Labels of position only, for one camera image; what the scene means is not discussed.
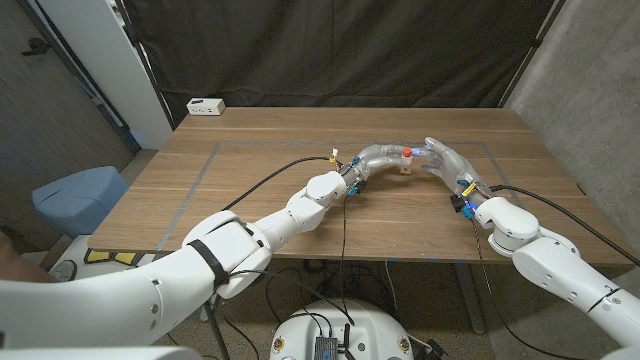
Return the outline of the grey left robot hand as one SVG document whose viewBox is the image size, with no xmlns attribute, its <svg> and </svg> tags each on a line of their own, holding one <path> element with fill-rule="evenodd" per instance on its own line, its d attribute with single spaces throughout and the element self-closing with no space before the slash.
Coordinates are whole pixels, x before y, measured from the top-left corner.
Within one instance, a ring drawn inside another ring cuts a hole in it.
<svg viewBox="0 0 640 360">
<path fill-rule="evenodd" d="M 398 168 L 401 174 L 410 174 L 412 150 L 400 145 L 374 144 L 364 148 L 353 160 L 342 166 L 339 174 L 347 187 L 389 168 Z"/>
</svg>

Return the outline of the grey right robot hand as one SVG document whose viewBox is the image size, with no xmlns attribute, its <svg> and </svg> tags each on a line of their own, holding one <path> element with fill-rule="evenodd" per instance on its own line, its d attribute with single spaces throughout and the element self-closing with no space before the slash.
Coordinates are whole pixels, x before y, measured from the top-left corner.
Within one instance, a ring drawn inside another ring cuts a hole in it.
<svg viewBox="0 0 640 360">
<path fill-rule="evenodd" d="M 471 163 L 454 149 L 432 137 L 425 138 L 421 169 L 439 177 L 457 196 L 473 205 L 480 205 L 494 196 Z"/>
</svg>

